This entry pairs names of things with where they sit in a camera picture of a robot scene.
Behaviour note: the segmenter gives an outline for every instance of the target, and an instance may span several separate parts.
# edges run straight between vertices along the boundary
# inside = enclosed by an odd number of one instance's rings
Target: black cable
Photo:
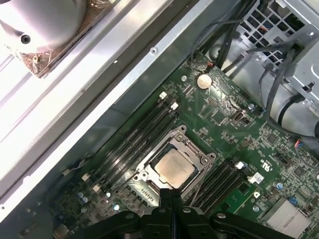
[[[292,42],[286,42],[283,44],[278,44],[278,45],[270,45],[270,46],[266,46],[266,47],[260,47],[260,48],[253,48],[250,49],[248,51],[243,52],[241,55],[239,55],[236,60],[229,65],[228,67],[226,67],[223,72],[227,73],[230,70],[232,70],[236,65],[238,65],[245,57],[247,57],[249,54],[253,54],[255,52],[272,52],[272,51],[288,51],[291,46],[293,45]]]
[[[233,61],[233,63],[231,63],[229,66],[227,66],[223,72],[226,74],[227,72],[229,72],[231,69],[233,69],[239,62],[241,62],[243,59],[245,58],[244,55],[240,54],[236,60]]]
[[[193,44],[193,47],[191,49],[190,52],[190,60],[191,62],[194,62],[194,53],[195,50],[197,49],[197,47],[199,46],[200,42],[203,40],[203,37],[207,34],[207,32],[215,25],[219,25],[219,24],[234,24],[234,23],[241,23],[243,22],[243,20],[229,20],[229,21],[216,21],[216,22],[212,22],[211,24],[209,24],[201,33],[200,35],[197,37],[196,41]]]
[[[278,116],[278,124],[280,126],[282,126],[283,124],[283,119],[284,119],[284,115],[286,113],[286,111],[289,109],[290,106],[292,106],[293,104],[297,104],[300,103],[302,101],[304,101],[305,98],[303,97],[303,95],[301,94],[297,94],[295,96],[290,97],[289,101],[287,102],[287,104],[283,107],[283,109],[280,111],[280,114]]]
[[[260,99],[260,106],[261,108],[265,109],[265,104],[264,104],[264,98],[263,98],[263,93],[262,93],[262,84],[263,84],[263,80],[264,78],[266,77],[266,75],[272,71],[274,68],[273,64],[268,64],[266,67],[265,67],[265,71],[264,73],[261,75],[261,77],[259,78],[258,80],[258,85],[257,85],[257,91],[258,91],[258,96],[259,96],[259,99]]]
[[[256,3],[256,0],[246,1],[246,3],[243,4],[241,9],[239,10],[239,13],[238,13],[236,18],[242,19],[249,12],[249,10],[254,6],[255,3]],[[226,36],[224,38],[224,42],[220,48],[220,51],[219,51],[219,54],[218,54],[218,57],[216,60],[216,66],[220,69],[222,68],[222,66],[227,58],[231,42],[233,41],[234,36],[236,35],[236,30],[237,30],[238,26],[239,26],[239,23],[233,25],[226,33]]]
[[[303,138],[303,139],[308,139],[308,140],[319,141],[319,137],[313,137],[313,136],[307,136],[307,135],[295,133],[295,132],[292,132],[288,129],[281,127],[270,116],[271,108],[273,106],[274,99],[275,99],[276,93],[278,91],[279,85],[280,85],[281,81],[283,80],[285,73],[287,72],[287,69],[290,67],[290,64],[292,63],[294,56],[295,56],[295,51],[293,49],[291,49],[288,52],[286,59],[283,61],[282,67],[279,70],[279,72],[274,80],[274,83],[270,89],[270,93],[269,93],[268,98],[267,98],[267,106],[266,106],[266,112],[265,112],[266,121],[268,122],[269,125],[271,125],[275,129],[277,129],[278,131],[284,132],[284,133],[289,134],[291,136],[294,136],[296,138]]]
[[[238,19],[239,15],[238,13],[241,11],[242,7],[247,4],[247,1],[242,0],[239,4],[238,9],[230,16],[230,19]],[[217,31],[214,32],[214,34],[200,47],[200,51],[205,55],[209,49],[213,46],[213,44],[222,37],[225,32],[228,32],[230,30],[231,26],[226,27],[220,27]]]
[[[281,68],[278,71],[277,76],[275,77],[275,80],[273,82],[273,85],[271,86],[270,92],[267,97],[267,103],[266,103],[266,113],[265,116],[267,119],[270,119],[270,112],[273,107],[273,103],[275,100],[275,96],[277,94],[279,85],[281,84],[281,81],[284,79],[284,76],[290,67],[290,64],[292,63],[295,56],[295,50],[291,49],[288,51],[287,56],[285,60],[283,61]]]

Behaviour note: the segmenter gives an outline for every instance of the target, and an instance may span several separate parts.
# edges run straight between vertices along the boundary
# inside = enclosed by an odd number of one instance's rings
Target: black ram slot
[[[211,215],[216,206],[218,206],[227,197],[227,195],[231,193],[235,188],[237,188],[242,182],[243,178],[241,176],[238,176],[235,179],[235,181],[228,186],[227,193],[224,193],[223,195],[219,196],[211,205],[208,205],[207,208],[203,209],[204,213],[206,215]]]
[[[108,171],[105,172],[101,179],[106,182],[114,175],[114,173],[127,161],[132,157],[132,155],[138,153],[138,148],[141,147],[147,140],[152,140],[153,138],[150,137],[151,132],[155,130],[162,121],[168,116],[169,112],[168,109],[161,113],[161,115],[154,120],[154,122],[149,123],[143,130],[141,130],[137,134],[137,140],[135,142],[131,142],[128,149],[125,152],[119,151],[117,155],[115,155],[114,159],[117,163],[114,163],[112,166],[109,167]]]
[[[139,158],[141,158],[141,156],[145,156],[146,154],[148,154],[157,144],[158,142],[157,139],[162,138],[167,134],[167,132],[170,130],[171,126],[173,125],[174,121],[175,121],[175,117],[174,115],[172,115],[167,121],[167,123],[164,123],[163,125],[161,125],[161,127],[156,129],[155,132],[152,132],[150,139],[146,140],[147,143],[143,145],[141,149],[136,150],[137,154],[131,159],[129,159],[128,164],[110,181],[108,187],[111,187],[115,182],[117,182],[125,174],[125,172],[129,170],[132,167],[132,165],[139,160]]]
[[[232,162],[223,162],[207,176],[193,204],[207,215],[223,201],[241,182],[242,172],[232,166]],[[186,201],[189,205],[194,194]]]
[[[200,190],[197,195],[197,199],[195,202],[197,202],[202,195],[209,189],[210,185],[214,182],[214,178],[219,178],[219,176],[228,168],[228,165],[226,163],[222,163],[220,166],[218,166],[216,169],[213,169],[213,171],[209,172],[203,185],[200,187]],[[195,193],[193,193],[190,198],[186,201],[186,205],[190,205],[193,196]]]
[[[194,207],[199,207],[202,205],[202,202],[205,202],[208,198],[208,195],[211,195],[212,192],[216,192],[220,186],[224,184],[224,181],[228,179],[231,174],[231,169],[227,168],[221,175],[214,178],[210,185],[205,189],[205,192],[199,195],[194,204]]]
[[[114,154],[116,154],[119,151],[123,151],[125,147],[130,145],[130,141],[133,140],[133,138],[136,136],[136,134],[139,132],[140,128],[143,128],[144,125],[149,124],[151,121],[156,119],[158,115],[167,108],[168,102],[166,101],[160,101],[156,102],[154,105],[152,105],[151,110],[149,110],[147,113],[143,114],[143,116],[140,118],[140,120],[135,123],[130,130],[125,133],[125,135],[119,139],[116,144],[112,147],[112,149],[106,154],[104,157],[104,163],[101,165],[99,170],[96,171],[95,174],[98,174],[99,172],[105,170],[109,167],[109,164],[112,163],[112,160],[107,160],[108,158],[114,158]]]
[[[205,200],[203,200],[198,207],[202,210],[205,210],[205,208],[209,207],[211,204],[214,205],[216,203],[216,199],[220,196],[224,195],[225,192],[227,192],[228,188],[233,184],[233,182],[237,179],[237,175],[230,174],[227,175],[227,177],[224,178],[222,183],[218,185],[214,185],[214,187],[211,188],[209,191],[209,194],[207,197],[205,197]]]
[[[143,121],[143,124],[140,125],[140,128],[137,128],[133,132],[133,136],[130,136],[128,139],[122,140],[122,144],[120,147],[113,150],[113,152],[108,156],[107,163],[103,167],[103,175],[107,175],[107,171],[110,171],[113,167],[118,167],[118,164],[116,162],[119,162],[119,157],[124,158],[125,154],[127,154],[130,151],[130,148],[134,146],[134,144],[139,143],[143,139],[143,134],[147,133],[147,130],[149,130],[150,126],[153,124],[156,124],[159,119],[167,112],[169,111],[168,104],[164,106],[164,108],[161,108],[159,111],[156,111],[156,114],[153,114],[151,118],[149,118],[147,121]]]

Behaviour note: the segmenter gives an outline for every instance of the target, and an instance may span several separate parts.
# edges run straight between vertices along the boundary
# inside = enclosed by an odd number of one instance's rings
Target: metal mesh
[[[289,11],[282,8],[275,0],[269,4],[260,3],[245,17],[241,24],[241,35],[245,43],[250,46],[263,47],[269,44],[286,42],[304,24]],[[283,54],[280,51],[265,52],[268,59],[279,66]]]

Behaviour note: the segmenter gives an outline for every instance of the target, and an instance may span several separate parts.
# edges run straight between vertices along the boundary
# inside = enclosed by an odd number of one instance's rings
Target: integrated circuit
[[[277,141],[277,136],[275,136],[273,133],[271,133],[267,138],[266,140],[271,144],[273,145],[276,141]]]
[[[179,188],[182,198],[186,196],[203,178],[214,157],[205,155],[185,131],[185,125],[170,131],[137,166],[135,180],[147,182],[157,193],[160,188]]]
[[[302,176],[304,174],[305,170],[302,168],[302,167],[297,167],[295,170],[294,170],[294,174],[296,174],[297,176]]]

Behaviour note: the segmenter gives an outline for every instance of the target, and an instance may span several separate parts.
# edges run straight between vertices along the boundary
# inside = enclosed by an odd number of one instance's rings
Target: silver metal panel
[[[305,0],[311,7],[319,13],[319,1],[317,0]]]
[[[201,0],[163,39],[154,46],[157,53],[149,53],[145,58],[114,88],[105,92],[87,111],[91,113],[78,119],[77,126],[70,128],[67,137],[62,137],[52,150],[43,155],[36,166],[27,173],[29,178],[21,180],[17,187],[0,201],[4,210],[0,221],[15,209],[14,214],[32,205],[34,198],[39,198],[48,190],[54,179],[67,165],[78,159],[95,145],[102,145],[130,117],[153,90],[155,90],[172,71],[187,57],[197,35],[214,21],[211,16],[227,19],[235,6],[233,0]],[[141,9],[135,15],[144,15]]]
[[[41,140],[47,130],[74,104],[97,77],[115,62],[126,47],[170,2],[170,0],[122,0],[79,42],[45,80],[42,79],[46,84],[37,92],[40,95],[35,94],[33,103],[26,107],[21,118],[7,132],[0,143],[0,151],[5,158],[10,159],[2,165],[0,178],[3,178],[19,162],[32,145]],[[55,164],[56,162],[51,164],[47,160],[43,161],[41,165],[36,165],[35,167],[39,166],[38,169],[44,167],[47,170],[43,171],[42,168],[33,173],[28,180],[21,180],[18,183],[18,188],[11,191],[15,199],[2,198],[0,204],[4,203],[5,205],[0,207],[0,221],[43,179]]]
[[[55,50],[78,31],[86,4],[86,0],[0,2],[0,42],[19,52]]]

